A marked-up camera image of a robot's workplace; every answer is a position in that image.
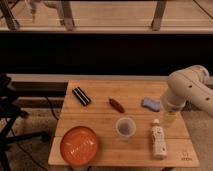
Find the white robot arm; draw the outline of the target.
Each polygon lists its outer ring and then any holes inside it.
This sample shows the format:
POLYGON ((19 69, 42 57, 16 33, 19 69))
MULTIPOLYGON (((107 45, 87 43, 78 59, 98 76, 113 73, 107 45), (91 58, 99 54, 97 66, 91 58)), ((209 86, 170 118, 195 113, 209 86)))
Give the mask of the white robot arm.
POLYGON ((169 128, 176 115, 191 102, 197 108, 213 117, 213 90, 207 87, 210 78, 202 65, 193 65, 172 72, 167 78, 167 89, 160 101, 164 108, 163 126, 169 128))

